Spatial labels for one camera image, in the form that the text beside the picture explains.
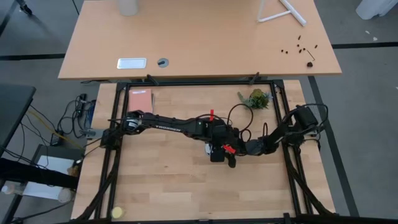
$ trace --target small plant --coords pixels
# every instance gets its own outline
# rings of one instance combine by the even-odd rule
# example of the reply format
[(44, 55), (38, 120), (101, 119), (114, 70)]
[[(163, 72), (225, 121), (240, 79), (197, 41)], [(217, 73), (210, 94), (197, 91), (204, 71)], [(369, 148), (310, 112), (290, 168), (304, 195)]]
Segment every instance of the small plant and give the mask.
[(270, 93), (263, 93), (260, 89), (253, 90), (249, 98), (244, 98), (240, 92), (238, 92), (238, 96), (242, 103), (252, 109), (268, 109), (268, 102), (272, 99)]

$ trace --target yellow cable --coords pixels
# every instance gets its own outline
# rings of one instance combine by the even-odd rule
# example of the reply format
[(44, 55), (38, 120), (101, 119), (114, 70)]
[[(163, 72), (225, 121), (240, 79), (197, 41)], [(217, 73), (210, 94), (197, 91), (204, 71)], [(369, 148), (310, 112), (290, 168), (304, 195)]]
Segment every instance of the yellow cable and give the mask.
[(28, 111), (28, 113), (30, 113), (31, 115), (35, 116), (35, 117), (36, 117), (48, 130), (50, 130), (54, 135), (56, 135), (56, 136), (58, 136), (58, 137), (60, 137), (60, 138), (62, 138), (62, 139), (64, 139), (64, 140), (70, 142), (72, 145), (78, 147), (79, 149), (85, 150), (85, 148), (79, 146), (79, 144), (77, 144), (76, 142), (74, 142), (74, 141), (72, 141), (71, 139), (68, 139), (68, 138), (66, 138), (66, 137), (64, 137), (64, 136), (62, 136), (62, 135), (60, 135), (60, 134), (58, 134), (58, 133), (55, 132), (54, 130), (52, 130), (50, 127), (48, 127), (48, 126), (46, 125), (46, 123), (43, 121), (43, 119), (40, 118), (40, 117), (39, 117), (37, 114), (35, 114), (34, 112)]

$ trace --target wooden desk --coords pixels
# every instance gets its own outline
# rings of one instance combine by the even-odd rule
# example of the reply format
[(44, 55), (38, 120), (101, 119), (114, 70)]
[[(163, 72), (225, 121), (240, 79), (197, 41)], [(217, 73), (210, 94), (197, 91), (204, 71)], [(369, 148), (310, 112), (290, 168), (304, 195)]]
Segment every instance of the wooden desk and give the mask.
[[(341, 73), (313, 0), (289, 0), (307, 20), (305, 27), (292, 15), (257, 23), (259, 1), (142, 0), (138, 14), (130, 17), (120, 15), (115, 0), (85, 1), (58, 77)], [(267, 0), (263, 16), (283, 11), (286, 8), (278, 0)], [(313, 60), (308, 50), (316, 59), (312, 68), (307, 68), (307, 63)], [(146, 68), (116, 68), (119, 58), (134, 57), (146, 58)], [(169, 59), (170, 65), (160, 68), (157, 64), (160, 58)]]
[[(152, 87), (154, 113), (187, 119), (214, 109), (218, 116), (227, 117), (230, 108), (239, 103), (236, 92), (248, 95), (254, 88), (267, 91), (269, 85)], [(285, 81), (285, 89), (290, 108), (305, 104), (299, 81)], [(100, 86), (94, 128), (109, 127), (107, 119), (111, 117), (115, 91), (116, 84)], [(237, 128), (247, 125), (249, 118), (249, 111), (243, 107), (237, 107), (231, 115)], [(270, 131), (275, 129), (272, 103), (269, 110), (254, 112), (250, 127), (253, 138), (262, 134), (265, 121)], [(308, 186), (324, 206), (333, 211), (316, 143), (308, 141), (301, 149)], [(93, 151), (85, 158), (72, 218), (79, 216), (93, 199), (103, 158), (104, 149)], [(300, 202), (305, 210), (303, 200)], [(294, 215), (281, 148), (267, 156), (239, 157), (236, 168), (231, 169), (225, 163), (211, 163), (203, 142), (159, 129), (124, 136), (115, 206), (126, 210), (121, 219), (125, 221), (270, 218), (281, 217), (284, 212)]]

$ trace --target pink book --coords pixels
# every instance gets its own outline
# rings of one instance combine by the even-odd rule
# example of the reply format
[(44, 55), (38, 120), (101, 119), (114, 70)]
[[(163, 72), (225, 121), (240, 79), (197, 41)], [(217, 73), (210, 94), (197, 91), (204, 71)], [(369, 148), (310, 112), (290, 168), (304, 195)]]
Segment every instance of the pink book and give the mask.
[(128, 111), (141, 110), (146, 113), (153, 113), (153, 100), (152, 91), (150, 89), (145, 90), (129, 90), (129, 109)]

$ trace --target red clamp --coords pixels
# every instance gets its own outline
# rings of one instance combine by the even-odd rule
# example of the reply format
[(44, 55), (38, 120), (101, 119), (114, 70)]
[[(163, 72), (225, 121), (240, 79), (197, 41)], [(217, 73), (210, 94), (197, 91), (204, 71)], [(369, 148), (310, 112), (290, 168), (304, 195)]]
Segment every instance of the red clamp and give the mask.
[(236, 150), (233, 149), (231, 146), (226, 146), (226, 145), (224, 145), (223, 148), (224, 148), (225, 150), (227, 150), (228, 152), (232, 153), (232, 154), (235, 154), (235, 152), (236, 152)]
[(211, 109), (210, 110), (210, 121), (213, 121), (213, 119), (214, 119), (214, 110), (213, 109)]

